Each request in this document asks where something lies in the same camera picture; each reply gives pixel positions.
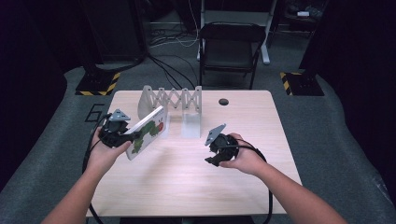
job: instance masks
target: wooden table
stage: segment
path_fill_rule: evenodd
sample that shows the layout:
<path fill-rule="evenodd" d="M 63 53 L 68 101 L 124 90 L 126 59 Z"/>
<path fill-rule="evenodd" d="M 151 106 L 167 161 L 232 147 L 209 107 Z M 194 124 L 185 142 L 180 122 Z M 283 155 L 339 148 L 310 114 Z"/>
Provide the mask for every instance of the wooden table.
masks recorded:
<path fill-rule="evenodd" d="M 138 122 L 141 91 L 118 91 L 109 108 Z M 224 106 L 220 98 L 229 100 Z M 228 216 L 268 213 L 268 188 L 255 176 L 205 161 L 208 131 L 240 133 L 269 163 L 301 183 L 276 106 L 269 91 L 203 91 L 201 138 L 183 138 L 181 109 L 169 108 L 170 125 L 140 155 L 121 155 L 103 177 L 92 205 L 101 217 Z M 274 214 L 285 210 L 274 198 Z"/>

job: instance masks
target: forearm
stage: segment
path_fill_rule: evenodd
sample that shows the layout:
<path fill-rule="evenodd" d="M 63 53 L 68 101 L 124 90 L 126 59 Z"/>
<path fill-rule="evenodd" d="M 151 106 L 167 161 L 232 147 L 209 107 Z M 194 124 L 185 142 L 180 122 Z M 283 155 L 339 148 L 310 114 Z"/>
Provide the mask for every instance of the forearm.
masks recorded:
<path fill-rule="evenodd" d="M 346 223 L 326 202 L 273 166 L 263 163 L 256 176 L 273 192 L 295 223 Z"/>
<path fill-rule="evenodd" d="M 85 172 L 42 223 L 83 223 L 100 177 Z"/>

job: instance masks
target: right hand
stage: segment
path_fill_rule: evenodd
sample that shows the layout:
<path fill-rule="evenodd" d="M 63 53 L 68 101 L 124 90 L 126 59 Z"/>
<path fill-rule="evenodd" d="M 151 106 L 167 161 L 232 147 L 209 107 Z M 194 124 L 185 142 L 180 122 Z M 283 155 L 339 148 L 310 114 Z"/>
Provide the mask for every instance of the right hand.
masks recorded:
<path fill-rule="evenodd" d="M 238 146 L 247 146 L 251 147 L 248 143 L 243 140 L 242 136 L 238 133 L 230 133 L 236 141 L 238 142 Z M 258 171 L 262 168 L 262 166 L 266 164 L 262 158 L 257 155 L 257 153 L 253 150 L 240 147 L 238 156 L 232 161 L 222 161 L 219 166 L 224 168 L 234 168 L 239 171 L 249 174 L 249 175 L 257 175 Z"/>

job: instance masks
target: yellow and black hazard tape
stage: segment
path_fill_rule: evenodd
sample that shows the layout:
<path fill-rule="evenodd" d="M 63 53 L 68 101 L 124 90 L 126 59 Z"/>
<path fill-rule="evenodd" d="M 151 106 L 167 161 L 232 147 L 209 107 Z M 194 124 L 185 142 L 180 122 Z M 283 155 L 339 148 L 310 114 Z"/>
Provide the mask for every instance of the yellow and black hazard tape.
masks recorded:
<path fill-rule="evenodd" d="M 300 75 L 301 73 L 280 73 L 280 78 L 282 78 L 283 82 L 283 87 L 285 88 L 286 94 L 287 95 L 293 95 L 293 92 L 291 90 L 290 84 L 288 82 L 288 79 L 286 78 L 286 74 L 291 74 L 291 75 Z"/>
<path fill-rule="evenodd" d="M 114 75 L 113 79 L 111 80 L 110 85 L 108 86 L 107 90 L 105 91 L 76 91 L 76 95 L 110 95 L 113 92 L 114 88 L 116 88 L 117 81 L 120 78 L 120 73 Z"/>

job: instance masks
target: wire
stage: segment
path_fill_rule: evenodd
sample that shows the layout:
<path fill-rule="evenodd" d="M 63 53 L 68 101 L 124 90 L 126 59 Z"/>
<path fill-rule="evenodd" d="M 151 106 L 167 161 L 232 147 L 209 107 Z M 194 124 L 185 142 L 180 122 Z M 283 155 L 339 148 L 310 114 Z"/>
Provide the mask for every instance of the wire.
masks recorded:
<path fill-rule="evenodd" d="M 85 151 L 84 160 L 83 160 L 83 162 L 82 162 L 82 173 L 84 173 L 85 170 L 87 169 L 88 160 L 90 159 L 90 156 L 91 156 L 91 151 L 93 150 L 93 148 L 94 148 L 99 142 L 102 141 L 101 139 L 99 139 L 99 140 L 98 140 L 95 144 L 93 144 L 93 146 L 91 147 L 91 142 L 92 142 L 93 136 L 95 135 L 96 130 L 97 130 L 97 128 L 99 127 L 99 124 L 100 124 L 104 119 L 107 119 L 107 118 L 109 118 L 110 116 L 111 116 L 111 113 L 102 116 L 102 117 L 95 123 L 95 126 L 93 127 L 93 130 L 92 130 L 92 133 L 91 133 L 91 136 L 90 136 L 90 140 L 89 140 L 89 142 L 88 142 L 87 150 Z M 93 206 L 92 206 L 92 203 L 90 203 L 90 211 L 91 211 L 91 213 L 92 213 L 93 218 L 95 218 L 96 222 L 97 222 L 97 223 L 100 223 L 100 224 L 103 224 L 102 220 L 101 220 L 101 219 L 99 218 L 99 216 L 96 214 L 96 211 L 95 211 L 95 209 L 94 209 Z"/>
<path fill-rule="evenodd" d="M 245 143 L 249 144 L 250 147 L 247 147 L 247 146 L 225 146 L 225 147 L 218 147 L 218 148 L 227 148 L 227 147 L 247 148 L 247 149 L 255 151 L 265 162 L 267 162 L 267 159 L 265 159 L 264 155 L 262 155 L 262 153 L 259 151 L 258 148 L 254 147 L 249 142 L 247 142 L 243 139 L 235 139 L 235 140 L 245 142 Z M 273 214 L 273 206 L 274 206 L 273 193 L 271 192 L 271 190 L 268 189 L 268 215 L 267 215 L 267 218 L 264 220 L 263 224 L 267 224 L 270 222 L 272 214 Z"/>
<path fill-rule="evenodd" d="M 150 41 L 150 48 L 156 48 L 156 47 L 159 47 L 159 46 L 162 46 L 162 45 L 166 45 L 166 44 L 180 44 L 181 46 L 183 46 L 185 48 L 188 48 L 188 47 L 193 46 L 198 41 L 198 37 L 199 37 L 198 25 L 197 25 L 197 21 L 196 21 L 196 19 L 194 17 L 194 14 L 192 12 L 191 0 L 189 0 L 189 8 L 190 8 L 190 13 L 191 13 L 191 16 L 192 16 L 192 20 L 194 21 L 194 25 L 195 25 L 195 37 L 194 37 L 194 39 L 193 40 L 181 40 L 181 38 L 178 37 L 177 35 L 169 35 L 169 36 L 162 37 L 162 38 L 159 38 L 159 39 L 156 39 L 156 40 L 175 39 L 177 41 L 162 42 L 160 44 L 155 44 L 155 45 L 153 43 L 151 43 L 151 41 Z"/>
<path fill-rule="evenodd" d="M 172 70 L 174 70 L 174 71 L 177 72 L 179 75 L 183 76 L 183 77 L 192 85 L 192 88 L 195 89 L 195 85 L 190 81 L 190 79 L 187 78 L 184 74 L 182 74 L 182 73 L 179 72 L 178 70 L 176 70 L 176 68 L 172 67 L 172 66 L 169 65 L 168 63 L 165 63 L 165 62 L 163 62 L 163 61 L 161 61 L 161 60 L 155 58 L 154 56 L 152 56 L 152 55 L 150 55 L 150 54 L 148 55 L 148 57 L 149 57 L 154 63 L 156 63 L 159 67 L 161 67 L 161 69 L 164 71 L 165 76 L 166 76 L 166 78 L 168 79 L 169 83 L 170 83 L 175 89 L 177 89 L 177 88 L 176 88 L 175 85 L 169 80 L 169 78 L 172 78 L 172 79 L 173 79 L 173 81 L 178 85 L 178 88 L 179 88 L 179 89 L 183 89 L 183 87 L 182 87 L 182 86 L 180 85 L 180 83 L 178 83 L 177 80 L 169 73 L 169 71 L 165 68 L 165 66 L 168 67 L 168 68 L 170 68 L 170 69 L 172 69 Z"/>
<path fill-rule="evenodd" d="M 196 73 L 195 73 L 195 71 L 194 71 L 194 68 L 192 67 L 192 65 L 191 65 L 191 63 L 190 63 L 189 61 L 187 61 L 187 60 L 185 60 L 184 58 L 182 58 L 182 57 L 180 57 L 180 56 L 177 56 L 177 55 L 162 54 L 162 55 L 156 55 L 156 57 L 177 57 L 177 58 L 179 58 L 180 60 L 186 62 L 186 63 L 190 66 L 191 71 L 192 71 L 192 73 L 193 73 L 194 76 L 195 76 L 195 81 L 196 81 L 196 83 L 198 83 L 198 76 L 196 75 Z"/>
<path fill-rule="evenodd" d="M 154 36 L 154 38 L 152 38 L 148 45 L 155 47 L 160 45 L 161 43 L 164 43 L 164 41 L 168 40 L 168 39 L 179 39 L 179 38 L 184 38 L 186 36 L 188 36 L 189 34 L 187 34 L 186 32 L 184 32 L 181 28 L 181 32 L 174 34 L 174 35 L 167 35 L 166 31 L 174 31 L 174 29 L 170 29 L 170 30 L 166 30 L 166 29 L 157 29 L 157 30 L 153 30 L 151 32 L 151 35 Z"/>

